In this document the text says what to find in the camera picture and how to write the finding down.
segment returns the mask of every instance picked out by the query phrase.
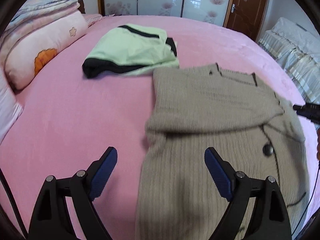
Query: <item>orange patch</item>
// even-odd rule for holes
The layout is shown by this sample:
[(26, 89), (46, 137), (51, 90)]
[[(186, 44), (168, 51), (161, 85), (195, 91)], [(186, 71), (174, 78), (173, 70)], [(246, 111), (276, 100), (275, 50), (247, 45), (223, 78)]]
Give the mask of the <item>orange patch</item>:
[(38, 56), (35, 58), (35, 76), (50, 60), (52, 60), (57, 55), (57, 49), (45, 49), (39, 52)]

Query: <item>beige sweater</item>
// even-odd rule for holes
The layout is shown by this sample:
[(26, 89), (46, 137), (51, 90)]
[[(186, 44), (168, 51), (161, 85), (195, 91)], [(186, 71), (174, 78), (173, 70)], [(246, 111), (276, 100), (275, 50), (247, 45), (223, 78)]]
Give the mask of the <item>beige sweater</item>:
[[(228, 206), (204, 163), (204, 151), (212, 146), (236, 171), (263, 180), (274, 176), (295, 228), (308, 202), (309, 183), (305, 138), (291, 103), (254, 73), (218, 65), (159, 69), (154, 86), (136, 239), (209, 239)], [(275, 150), (270, 157), (262, 151), (268, 143)], [(244, 237), (253, 204), (251, 199), (236, 239)]]

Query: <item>brown door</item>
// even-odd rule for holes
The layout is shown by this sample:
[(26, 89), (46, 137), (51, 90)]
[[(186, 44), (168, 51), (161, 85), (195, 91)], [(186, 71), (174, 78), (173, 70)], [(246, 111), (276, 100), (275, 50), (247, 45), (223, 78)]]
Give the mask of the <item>brown door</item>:
[(256, 40), (267, 0), (233, 0), (227, 28)]

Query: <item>hand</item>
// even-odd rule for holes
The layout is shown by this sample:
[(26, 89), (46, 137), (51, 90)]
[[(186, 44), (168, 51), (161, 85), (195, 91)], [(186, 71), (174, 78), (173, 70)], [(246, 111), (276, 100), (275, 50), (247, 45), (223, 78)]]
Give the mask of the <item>hand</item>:
[(320, 161), (320, 129), (318, 130), (318, 147), (317, 147), (318, 153), (317, 158)]

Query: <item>silver bolt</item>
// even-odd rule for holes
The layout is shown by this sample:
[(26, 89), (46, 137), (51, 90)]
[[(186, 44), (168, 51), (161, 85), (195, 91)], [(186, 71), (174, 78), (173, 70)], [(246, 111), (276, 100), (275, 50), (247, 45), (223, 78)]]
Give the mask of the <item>silver bolt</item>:
[(237, 175), (239, 178), (244, 178), (244, 176), (245, 176), (244, 172), (242, 172), (242, 171), (237, 171), (237, 172), (236, 172), (236, 175)]
[(274, 177), (272, 177), (272, 176), (269, 176), (269, 177), (268, 177), (268, 180), (269, 180), (271, 183), (276, 182), (276, 179), (275, 179)]
[(80, 170), (77, 172), (77, 176), (78, 177), (83, 177), (85, 175), (85, 171), (84, 170)]
[(50, 175), (50, 176), (48, 176), (45, 180), (46, 180), (47, 182), (50, 182), (50, 181), (53, 181), (53, 179), (54, 179), (54, 176)]

